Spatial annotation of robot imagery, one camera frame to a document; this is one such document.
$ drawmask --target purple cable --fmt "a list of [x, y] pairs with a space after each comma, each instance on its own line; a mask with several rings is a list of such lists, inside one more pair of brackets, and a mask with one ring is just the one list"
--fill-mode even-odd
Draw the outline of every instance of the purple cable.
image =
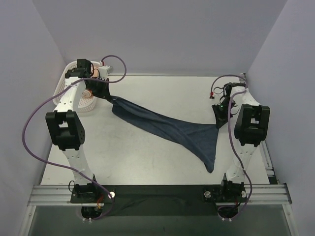
[[[232, 132], [231, 132], [231, 108], [232, 108], [232, 101], [233, 101], [233, 98], [236, 96], [236, 95], [239, 95], [239, 94], [242, 94], [242, 93], [245, 93], [246, 92], [246, 88], [247, 86], [245, 87], [245, 90], [244, 91], [241, 91], [241, 92], [236, 92], [235, 94], [233, 94], [230, 98], [230, 101], [228, 103], [228, 112], [227, 112], [227, 129], [228, 129], [228, 136], [229, 136], [229, 139], [230, 139], [230, 143], [231, 143], [231, 147], [232, 147], [232, 150], [235, 154], [235, 156], [237, 157], [237, 159], [239, 160], [240, 164], [241, 164], [241, 167], [243, 169], [243, 172], [244, 172], [244, 175], [246, 176], [246, 178], [248, 179], [248, 182], [250, 183], [250, 193], [248, 194], [248, 197], [243, 205], [243, 207], [239, 210], [239, 212], [231, 217], [231, 219], [234, 219], [236, 218], [237, 216], [239, 216], [245, 209], [245, 207], [247, 206], [249, 200], [250, 200], [250, 197], [252, 195], [252, 181], [249, 177], [249, 175], [247, 174], [247, 172], [245, 171], [244, 169], [244, 164], [241, 160], [241, 158], [239, 157], [239, 155], [237, 154], [236, 150], [235, 150], [235, 147], [234, 147], [234, 144], [233, 144], [233, 139], [232, 139]], [[232, 207], [232, 206], [220, 206], [218, 209], [221, 209], [223, 207]]]
[[242, 77], [242, 76], [239, 76], [239, 75], [221, 75], [221, 76], [217, 77], [217, 78], [213, 81], [213, 83], [212, 83], [212, 85], [211, 85], [210, 92], [213, 92], [213, 85], [215, 85], [215, 83], [216, 83], [216, 81], [217, 81], [218, 79], [223, 78], [223, 77], [229, 77], [229, 76], [231, 76], [231, 77], [238, 77], [238, 78], [241, 79], [241, 80], [244, 80], [244, 79], [245, 79], [245, 77]]
[[109, 193], [109, 191], [104, 188], [101, 184], [97, 183], [95, 180], [87, 177], [86, 175], [84, 175], [83, 173], [81, 173], [79, 170], [73, 168], [73, 167], [69, 167], [69, 166], [65, 166], [65, 165], [61, 165], [61, 164], [57, 164], [57, 163], [54, 163], [54, 162], [50, 162], [50, 161], [46, 161], [38, 156], [36, 156], [30, 149], [29, 147], [27, 146], [26, 144], [26, 140], [25, 140], [25, 132], [26, 132], [26, 128], [30, 122], [30, 120], [32, 119], [32, 117], [36, 114], [36, 112], [41, 108], [43, 107], [45, 104], [47, 104], [48, 102], [50, 102], [51, 100], [53, 100], [54, 98], [56, 97], [59, 97], [60, 95], [62, 95], [63, 93], [65, 93], [66, 91], [68, 91], [73, 85], [77, 84], [78, 82], [81, 82], [81, 81], [85, 81], [85, 80], [90, 80], [90, 81], [97, 81], [97, 82], [103, 82], [103, 83], [108, 83], [108, 84], [112, 84], [112, 83], [117, 83], [121, 80], [124, 79], [124, 77], [126, 76], [126, 64], [125, 62], [118, 56], [113, 56], [113, 55], [109, 55], [109, 56], [106, 56], [105, 58], [107, 57], [116, 57], [118, 58], [123, 64], [124, 64], [124, 67], [125, 67], [125, 73], [124, 75], [118, 79], [118, 80], [115, 80], [115, 81], [104, 81], [104, 80], [99, 80], [99, 79], [93, 79], [93, 78], [83, 78], [83, 79], [79, 79], [75, 82], [73, 82], [70, 86], [66, 87], [63, 91], [61, 91], [60, 93], [56, 94], [55, 96], [52, 96], [51, 98], [48, 98], [46, 101], [42, 102], [37, 108], [35, 108], [35, 110], [31, 113], [31, 115], [29, 116], [29, 118], [27, 119], [27, 121], [25, 122], [24, 124], [24, 127], [23, 127], [23, 130], [22, 130], [22, 143], [23, 143], [23, 146], [25, 148], [25, 150], [32, 156], [34, 157], [35, 159], [37, 159], [38, 161], [41, 161], [41, 162], [44, 162], [46, 164], [49, 164], [49, 165], [53, 165], [53, 166], [57, 166], [57, 167], [61, 167], [61, 168], [65, 168], [65, 169], [69, 169], [69, 170], [72, 170], [74, 172], [77, 172], [79, 175], [81, 175], [83, 178], [87, 179], [88, 181], [94, 183], [95, 185], [97, 185], [98, 187], [100, 187], [102, 190], [104, 190], [104, 192], [106, 192], [108, 194], [108, 196], [110, 197], [111, 201], [112, 201], [112, 204], [111, 204], [111, 207], [110, 209], [108, 209], [106, 212], [102, 213], [99, 217], [96, 217], [92, 220], [98, 220], [98, 219], [101, 219], [102, 217], [108, 215], [113, 207], [114, 207], [114, 199], [112, 197], [112, 195]]

